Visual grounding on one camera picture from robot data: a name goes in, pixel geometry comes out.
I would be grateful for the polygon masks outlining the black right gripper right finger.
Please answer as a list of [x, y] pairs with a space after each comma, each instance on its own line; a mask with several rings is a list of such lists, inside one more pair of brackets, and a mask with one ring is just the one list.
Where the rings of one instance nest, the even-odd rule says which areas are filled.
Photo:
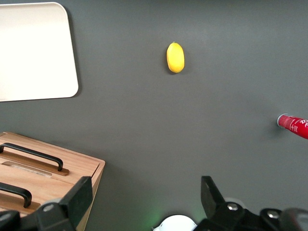
[[227, 202], [210, 176], [201, 178], [201, 202], [206, 218], [197, 231], [287, 231], [282, 211], [264, 208], [254, 214], [236, 202]]

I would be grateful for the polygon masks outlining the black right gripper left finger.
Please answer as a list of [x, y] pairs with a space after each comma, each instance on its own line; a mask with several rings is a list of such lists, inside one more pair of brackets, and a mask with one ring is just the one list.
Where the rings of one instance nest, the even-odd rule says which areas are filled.
[[83, 176], [58, 202], [23, 218], [24, 231], [75, 231], [92, 203], [91, 177]]

